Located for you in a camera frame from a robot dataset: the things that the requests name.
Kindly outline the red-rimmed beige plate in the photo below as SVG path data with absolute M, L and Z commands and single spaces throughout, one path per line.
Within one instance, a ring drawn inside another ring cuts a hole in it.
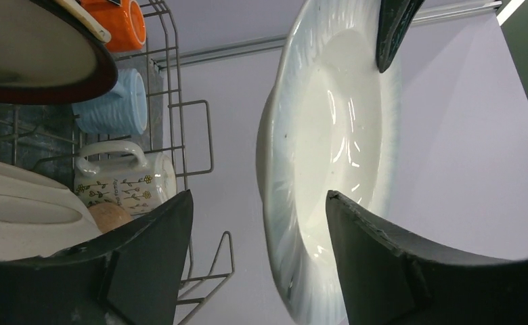
M 106 44 L 55 1 L 0 1 L 0 103 L 71 104 L 118 80 Z

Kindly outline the orange mug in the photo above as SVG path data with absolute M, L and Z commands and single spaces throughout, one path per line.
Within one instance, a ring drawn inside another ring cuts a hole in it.
M 113 53 L 142 49 L 146 42 L 146 24 L 135 0 L 81 1 L 86 9 L 110 34 L 106 48 Z

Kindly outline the plain white plate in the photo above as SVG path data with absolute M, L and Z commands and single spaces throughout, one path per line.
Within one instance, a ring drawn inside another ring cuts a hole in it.
M 376 66 L 380 1 L 307 1 L 260 120 L 256 170 L 269 264 L 296 324 L 346 317 L 326 218 L 336 190 L 377 215 L 399 144 L 401 70 Z

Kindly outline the beige brown-rimmed bowl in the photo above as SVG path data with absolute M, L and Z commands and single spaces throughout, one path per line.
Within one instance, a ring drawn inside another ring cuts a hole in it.
M 133 220 L 132 216 L 124 208 L 110 202 L 95 204 L 89 207 L 88 211 L 103 234 Z

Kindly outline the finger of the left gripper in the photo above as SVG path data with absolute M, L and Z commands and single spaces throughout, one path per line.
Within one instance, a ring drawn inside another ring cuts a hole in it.
M 376 65 L 384 73 L 393 62 L 424 0 L 382 0 L 376 38 Z

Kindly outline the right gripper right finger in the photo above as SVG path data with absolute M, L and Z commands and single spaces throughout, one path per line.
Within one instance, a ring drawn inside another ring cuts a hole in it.
M 528 324 L 528 259 L 433 242 L 335 190 L 326 216 L 350 324 Z

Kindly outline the white floral mug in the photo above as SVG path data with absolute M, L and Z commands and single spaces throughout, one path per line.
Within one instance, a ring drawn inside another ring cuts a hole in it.
M 163 152 L 146 153 L 130 141 L 89 144 L 74 161 L 73 192 L 88 207 L 109 202 L 130 215 L 143 215 L 177 194 L 171 159 Z

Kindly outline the light blue mug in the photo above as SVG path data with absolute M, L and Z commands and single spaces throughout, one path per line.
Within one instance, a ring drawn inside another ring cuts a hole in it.
M 90 134 L 141 135 L 148 126 L 148 104 L 141 74 L 120 69 L 118 80 L 106 94 L 74 103 L 79 128 Z

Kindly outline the cream divided plate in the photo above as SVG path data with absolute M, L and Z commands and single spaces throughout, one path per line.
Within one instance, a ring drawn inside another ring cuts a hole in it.
M 0 261 L 49 257 L 101 235 L 67 186 L 0 162 Z

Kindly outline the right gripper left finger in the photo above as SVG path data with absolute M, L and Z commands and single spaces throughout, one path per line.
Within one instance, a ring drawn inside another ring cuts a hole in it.
M 51 257 L 0 262 L 0 324 L 172 324 L 193 216 L 186 190 Z

